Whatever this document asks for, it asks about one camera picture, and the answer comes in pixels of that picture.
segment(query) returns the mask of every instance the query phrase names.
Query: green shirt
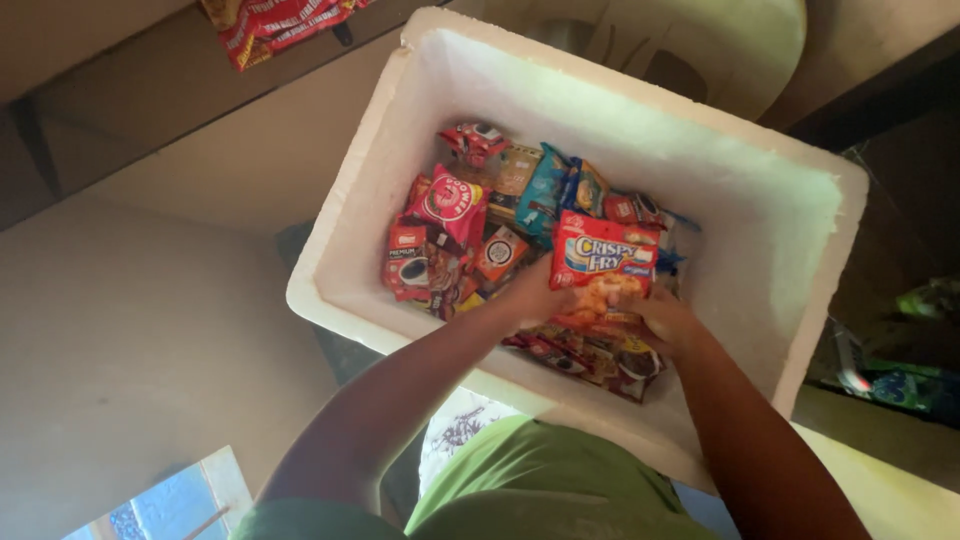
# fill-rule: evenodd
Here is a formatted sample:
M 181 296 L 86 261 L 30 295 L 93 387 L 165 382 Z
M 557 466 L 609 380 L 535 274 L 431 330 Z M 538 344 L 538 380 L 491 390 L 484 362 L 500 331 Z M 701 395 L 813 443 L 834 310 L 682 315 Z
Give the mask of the green shirt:
M 512 416 L 450 459 L 403 532 L 359 507 L 307 499 L 258 505 L 231 540 L 714 539 L 669 482 L 612 442 Z

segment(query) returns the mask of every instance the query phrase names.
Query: coffee cup image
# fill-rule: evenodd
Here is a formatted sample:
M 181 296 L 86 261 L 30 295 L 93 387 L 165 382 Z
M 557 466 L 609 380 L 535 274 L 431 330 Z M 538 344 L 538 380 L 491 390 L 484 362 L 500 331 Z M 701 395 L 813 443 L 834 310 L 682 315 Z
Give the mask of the coffee cup image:
M 400 267 L 400 279 L 408 285 L 429 284 L 426 268 L 426 257 L 411 258 Z

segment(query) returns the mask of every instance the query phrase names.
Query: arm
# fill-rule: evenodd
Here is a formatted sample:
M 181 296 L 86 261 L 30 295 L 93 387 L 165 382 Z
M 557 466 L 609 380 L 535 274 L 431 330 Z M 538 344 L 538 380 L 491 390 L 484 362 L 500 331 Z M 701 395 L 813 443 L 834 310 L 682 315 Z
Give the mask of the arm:
M 570 304 L 571 290 L 548 288 L 549 272 L 545 256 L 496 299 L 386 356 L 344 386 L 287 451 L 258 499 L 325 499 L 379 514 L 387 467 L 460 380 L 500 339 Z
M 744 538 L 869 539 L 840 487 L 690 308 L 655 287 L 624 298 L 673 359 L 710 474 Z

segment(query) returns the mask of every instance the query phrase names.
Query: person's right hand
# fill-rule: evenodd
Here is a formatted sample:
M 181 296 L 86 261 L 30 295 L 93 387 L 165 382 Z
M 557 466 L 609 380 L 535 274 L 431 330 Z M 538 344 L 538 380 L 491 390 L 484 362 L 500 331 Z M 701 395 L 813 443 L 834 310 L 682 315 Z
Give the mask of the person's right hand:
M 705 339 L 712 339 L 690 305 L 662 285 L 653 283 L 646 299 L 632 295 L 611 300 L 617 309 L 643 317 L 645 326 L 638 329 L 639 336 L 662 355 L 682 356 Z

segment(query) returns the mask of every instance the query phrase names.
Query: styrofoam box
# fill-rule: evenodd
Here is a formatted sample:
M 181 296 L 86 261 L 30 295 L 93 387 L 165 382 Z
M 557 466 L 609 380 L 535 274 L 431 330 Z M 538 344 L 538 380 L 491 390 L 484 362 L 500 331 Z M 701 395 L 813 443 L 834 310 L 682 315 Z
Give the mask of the styrofoam box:
M 649 192 L 700 223 L 684 295 L 789 417 L 863 211 L 863 170 L 438 8 L 414 14 L 380 76 L 290 280 L 296 313 L 384 354 L 441 324 L 396 303 L 379 275 L 411 182 L 449 156 L 435 133 L 465 119 L 487 120 L 523 144 L 552 142 L 614 186 Z M 497 348 L 463 386 L 713 490 L 676 371 L 637 406 Z

